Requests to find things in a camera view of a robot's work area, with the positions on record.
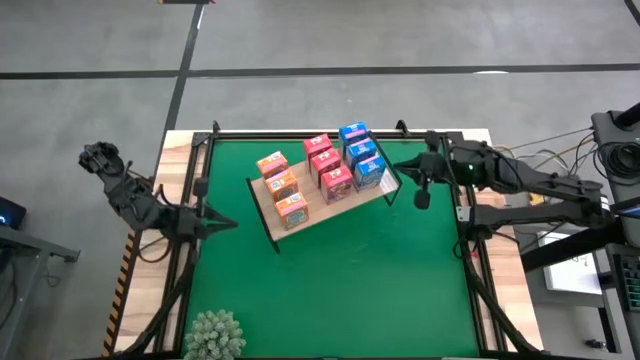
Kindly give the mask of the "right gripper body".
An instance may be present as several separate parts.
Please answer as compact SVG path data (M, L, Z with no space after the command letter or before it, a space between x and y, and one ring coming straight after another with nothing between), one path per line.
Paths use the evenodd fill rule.
M444 135L429 131L425 135L427 150L416 157L416 172L414 182L419 187L414 195L414 205L421 210L430 206L431 195L428 187L432 182L450 182L448 160L438 152Z

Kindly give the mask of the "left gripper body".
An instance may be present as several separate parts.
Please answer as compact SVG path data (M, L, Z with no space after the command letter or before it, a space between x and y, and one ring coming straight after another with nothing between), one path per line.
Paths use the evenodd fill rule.
M202 223L202 214L205 198L208 194L209 179L207 177L196 178L192 186L192 195L195 197L195 203L190 210L190 222L193 235L202 238L204 236L205 226Z

